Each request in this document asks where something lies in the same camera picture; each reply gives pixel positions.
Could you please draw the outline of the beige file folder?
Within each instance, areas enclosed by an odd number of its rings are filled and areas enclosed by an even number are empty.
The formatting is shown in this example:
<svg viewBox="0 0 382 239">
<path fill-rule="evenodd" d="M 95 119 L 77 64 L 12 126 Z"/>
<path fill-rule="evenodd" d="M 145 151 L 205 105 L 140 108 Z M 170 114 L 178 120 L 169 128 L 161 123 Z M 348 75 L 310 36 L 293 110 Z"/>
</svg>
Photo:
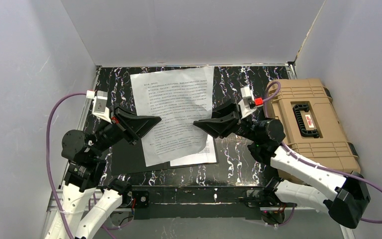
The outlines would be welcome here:
<svg viewBox="0 0 382 239">
<path fill-rule="evenodd" d="M 153 170 L 176 169 L 198 165 L 199 164 L 171 167 L 170 162 L 165 162 L 153 166 L 146 166 L 141 142 L 136 143 L 136 145 L 131 145 L 126 141 L 121 141 L 112 147 L 111 173 L 113 175 L 132 174 Z"/>
</svg>

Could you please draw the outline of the printed white paper sheet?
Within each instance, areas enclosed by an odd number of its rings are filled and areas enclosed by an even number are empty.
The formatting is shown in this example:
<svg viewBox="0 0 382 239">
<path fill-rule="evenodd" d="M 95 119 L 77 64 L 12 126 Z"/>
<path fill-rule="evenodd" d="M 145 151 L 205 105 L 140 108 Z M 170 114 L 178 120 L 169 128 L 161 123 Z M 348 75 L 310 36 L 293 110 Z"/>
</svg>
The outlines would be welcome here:
<svg viewBox="0 0 382 239">
<path fill-rule="evenodd" d="M 202 151 L 172 160 L 170 161 L 170 166 L 180 167 L 207 163 L 217 163 L 214 139 L 210 135 L 207 136 L 206 146 Z"/>
</svg>

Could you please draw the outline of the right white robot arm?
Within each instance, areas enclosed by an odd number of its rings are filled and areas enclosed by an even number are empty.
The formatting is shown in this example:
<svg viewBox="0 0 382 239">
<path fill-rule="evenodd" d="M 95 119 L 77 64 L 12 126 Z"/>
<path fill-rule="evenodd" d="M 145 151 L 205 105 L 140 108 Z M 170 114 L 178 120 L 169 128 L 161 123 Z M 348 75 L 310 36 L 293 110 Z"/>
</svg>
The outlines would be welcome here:
<svg viewBox="0 0 382 239">
<path fill-rule="evenodd" d="M 270 180 L 264 194 L 282 203 L 311 207 L 327 213 L 338 224 L 355 229 L 371 200 L 366 180 L 353 171 L 345 173 L 327 168 L 289 149 L 283 140 L 283 124 L 275 118 L 252 119 L 255 105 L 228 102 L 215 108 L 211 118 L 193 122 L 214 138 L 235 134 L 252 141 L 248 149 L 253 158 L 287 172 L 304 182 L 295 184 L 280 177 Z"/>
</svg>

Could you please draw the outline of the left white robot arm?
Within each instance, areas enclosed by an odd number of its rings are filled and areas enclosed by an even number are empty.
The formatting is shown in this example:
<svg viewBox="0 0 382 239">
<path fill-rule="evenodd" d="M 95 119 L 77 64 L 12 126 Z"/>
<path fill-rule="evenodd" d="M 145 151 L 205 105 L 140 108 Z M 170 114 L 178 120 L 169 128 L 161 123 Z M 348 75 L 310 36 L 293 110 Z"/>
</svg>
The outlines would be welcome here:
<svg viewBox="0 0 382 239">
<path fill-rule="evenodd" d="M 63 136 L 61 155 L 68 160 L 69 167 L 61 197 L 55 186 L 51 186 L 58 213 L 45 235 L 47 239 L 94 237 L 110 214 L 132 192 L 129 183 L 114 179 L 104 188 L 99 201 L 84 214 L 106 167 L 106 161 L 101 158 L 103 152 L 122 140 L 135 145 L 161 121 L 160 117 L 137 116 L 120 107 L 105 108 L 104 113 L 95 116 L 102 119 L 95 132 L 73 129 Z"/>
</svg>

